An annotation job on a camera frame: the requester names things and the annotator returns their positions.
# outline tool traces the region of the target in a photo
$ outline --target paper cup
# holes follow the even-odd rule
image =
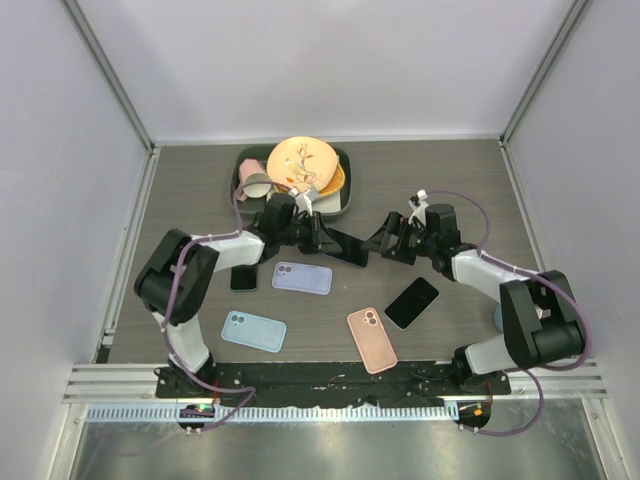
[[[271,179],[267,175],[267,172],[265,172],[264,168],[262,168],[262,165],[260,165],[260,162],[254,160],[253,158],[247,158],[240,164],[238,176],[240,177],[241,185],[248,185],[247,187],[243,188],[243,193],[240,196],[240,200],[246,200],[247,197],[264,197],[269,192],[269,190],[271,190],[271,184],[267,183],[262,183],[259,185],[249,185],[254,182],[271,181]]]

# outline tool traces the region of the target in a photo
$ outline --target phone screen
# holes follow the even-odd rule
[[[398,327],[405,329],[438,298],[439,294],[436,287],[424,278],[418,277],[385,309],[384,313]]]
[[[252,292],[257,286],[257,265],[240,265],[231,269],[231,290],[234,292]]]
[[[369,252],[362,249],[362,240],[346,233],[339,232],[333,228],[328,228],[327,231],[331,238],[333,238],[342,248],[341,253],[327,253],[330,257],[343,260],[345,262],[352,263],[359,267],[366,267],[369,261]]]

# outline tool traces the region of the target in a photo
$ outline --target pink phone case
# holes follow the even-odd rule
[[[347,323],[367,372],[379,373],[398,363],[398,358],[375,309],[365,308],[354,312],[347,317]]]

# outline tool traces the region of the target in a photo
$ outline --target orange plate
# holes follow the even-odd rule
[[[338,163],[338,168],[336,168],[336,171],[333,174],[333,178],[329,182],[329,185],[324,187],[319,192],[320,193],[320,198],[327,197],[329,195],[333,195],[334,193],[339,192],[340,190],[342,190],[342,187],[344,187],[344,183],[345,183],[346,179],[347,179],[347,174],[344,173],[342,165],[340,165]],[[278,186],[276,186],[276,190],[278,192],[280,192],[280,193],[287,193],[287,191],[284,188],[280,188]]]
[[[320,192],[329,185],[337,167],[338,156],[328,143],[313,137],[291,137],[269,155],[267,174],[272,181],[301,192],[312,187]]]

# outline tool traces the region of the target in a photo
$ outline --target light blue phone case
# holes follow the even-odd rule
[[[286,332],[287,326],[277,320],[233,311],[227,315],[221,337],[227,342],[277,353]]]
[[[331,291],[332,276],[332,270],[327,267],[278,262],[271,285],[282,290],[327,295]]]

